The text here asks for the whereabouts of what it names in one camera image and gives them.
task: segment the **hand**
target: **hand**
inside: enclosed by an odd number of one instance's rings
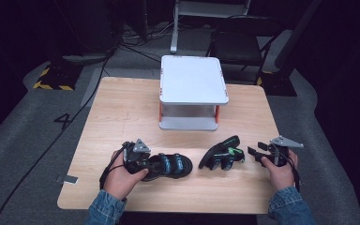
[[[297,167],[297,155],[289,150],[289,158],[294,162],[294,166]],[[294,176],[291,165],[287,163],[285,166],[277,167],[267,157],[262,157],[262,164],[270,172],[271,184],[274,186],[276,191],[287,187],[294,186]]]
[[[119,166],[108,173],[107,179],[104,183],[104,190],[113,195],[118,200],[123,200],[134,188],[134,186],[141,181],[147,174],[148,169],[141,170],[134,174],[130,174],[124,165],[124,152],[119,154],[118,158],[112,164],[111,168]]]

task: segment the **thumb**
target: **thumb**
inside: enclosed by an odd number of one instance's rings
[[[133,177],[137,180],[137,181],[141,181],[143,180],[143,178],[148,174],[148,169],[143,169],[139,172],[136,172],[133,174]]]
[[[276,168],[276,165],[274,165],[267,157],[262,157],[262,164],[264,164],[264,166],[268,169],[269,172],[273,171],[274,168]]]

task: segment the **black chair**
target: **black chair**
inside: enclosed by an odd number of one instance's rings
[[[236,15],[223,19],[211,35],[206,56],[216,57],[221,64],[259,67],[258,83],[271,43],[282,33],[281,22],[270,17]],[[268,37],[260,47],[258,37]]]

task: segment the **person's left hand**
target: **person's left hand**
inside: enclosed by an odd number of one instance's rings
[[[104,183],[104,190],[113,195],[118,200],[123,200],[134,188],[134,186],[141,181],[147,174],[148,169],[141,170],[134,174],[130,174],[124,166],[124,152],[119,154],[118,158],[112,164],[111,168],[117,167],[108,173],[107,179]]]

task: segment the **chair seat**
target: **chair seat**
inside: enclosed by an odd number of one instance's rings
[[[226,33],[216,34],[211,55],[224,64],[259,66],[263,61],[256,37]]]

